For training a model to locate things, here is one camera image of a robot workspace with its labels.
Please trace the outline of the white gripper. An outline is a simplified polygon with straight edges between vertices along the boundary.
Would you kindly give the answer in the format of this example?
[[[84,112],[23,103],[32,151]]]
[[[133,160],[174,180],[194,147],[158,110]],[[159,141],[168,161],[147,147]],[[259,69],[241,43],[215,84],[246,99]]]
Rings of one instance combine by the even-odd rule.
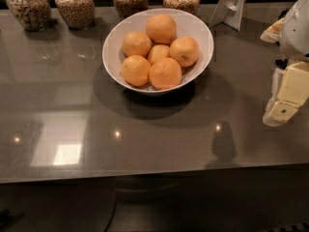
[[[309,99],[309,0],[297,0],[282,17],[271,24],[260,39],[280,41],[280,50],[293,61],[284,70],[276,68],[272,76],[271,98],[263,123],[278,127],[292,119]]]

